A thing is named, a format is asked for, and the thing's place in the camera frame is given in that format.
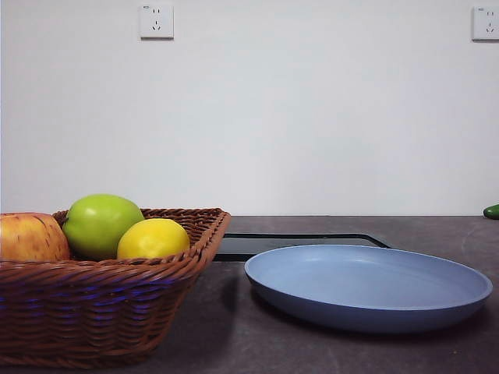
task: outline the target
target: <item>electrical outlet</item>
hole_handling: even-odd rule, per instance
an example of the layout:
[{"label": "electrical outlet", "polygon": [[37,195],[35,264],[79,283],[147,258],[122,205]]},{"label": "electrical outlet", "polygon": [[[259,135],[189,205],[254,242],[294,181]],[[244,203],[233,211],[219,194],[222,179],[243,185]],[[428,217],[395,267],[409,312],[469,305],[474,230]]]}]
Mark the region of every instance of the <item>electrical outlet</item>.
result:
[{"label": "electrical outlet", "polygon": [[139,13],[142,39],[173,39],[173,5],[142,5]]},{"label": "electrical outlet", "polygon": [[473,40],[499,41],[499,6],[473,8]]}]

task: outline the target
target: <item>countertop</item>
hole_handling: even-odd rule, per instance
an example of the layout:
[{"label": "countertop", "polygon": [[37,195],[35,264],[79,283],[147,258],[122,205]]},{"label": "countertop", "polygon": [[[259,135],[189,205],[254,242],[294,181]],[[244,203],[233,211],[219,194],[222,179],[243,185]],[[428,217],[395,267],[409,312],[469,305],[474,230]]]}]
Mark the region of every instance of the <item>countertop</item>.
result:
[{"label": "countertop", "polygon": [[[154,355],[103,373],[493,373],[499,370],[499,221],[484,217],[233,217],[228,232],[364,233],[392,248],[443,257],[495,288],[466,321],[429,333],[373,335],[323,328],[274,309],[243,262],[213,262]],[[84,372],[4,367],[5,374]]]}]

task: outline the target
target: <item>plate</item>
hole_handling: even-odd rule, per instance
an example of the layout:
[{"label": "plate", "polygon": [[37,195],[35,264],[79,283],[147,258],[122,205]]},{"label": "plate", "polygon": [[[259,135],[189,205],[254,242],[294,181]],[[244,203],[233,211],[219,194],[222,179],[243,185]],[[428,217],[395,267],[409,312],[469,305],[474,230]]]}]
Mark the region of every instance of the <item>plate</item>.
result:
[{"label": "plate", "polygon": [[492,292],[479,271],[439,257],[362,245],[297,245],[246,261],[257,294],[312,323],[415,333],[461,322]]}]

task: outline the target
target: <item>white wall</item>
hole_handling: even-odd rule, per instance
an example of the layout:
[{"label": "white wall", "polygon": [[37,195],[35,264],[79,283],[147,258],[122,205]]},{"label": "white wall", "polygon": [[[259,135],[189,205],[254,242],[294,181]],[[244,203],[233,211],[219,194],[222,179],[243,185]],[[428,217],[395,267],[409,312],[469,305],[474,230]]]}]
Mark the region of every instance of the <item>white wall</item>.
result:
[{"label": "white wall", "polygon": [[3,211],[499,203],[499,44],[470,40],[476,3],[177,0],[175,39],[141,41],[143,3],[2,2]]}]

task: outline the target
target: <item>fruit basket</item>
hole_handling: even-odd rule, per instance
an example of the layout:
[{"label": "fruit basket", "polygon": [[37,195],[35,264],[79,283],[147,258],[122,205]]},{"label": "fruit basket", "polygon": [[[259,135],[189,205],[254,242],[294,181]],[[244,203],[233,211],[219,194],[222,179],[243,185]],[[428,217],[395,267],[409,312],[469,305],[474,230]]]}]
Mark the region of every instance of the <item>fruit basket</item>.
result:
[{"label": "fruit basket", "polygon": [[[104,368],[147,359],[214,258],[230,214],[142,209],[188,232],[190,248],[163,259],[0,261],[0,365]],[[66,211],[53,216],[62,225]]]}]

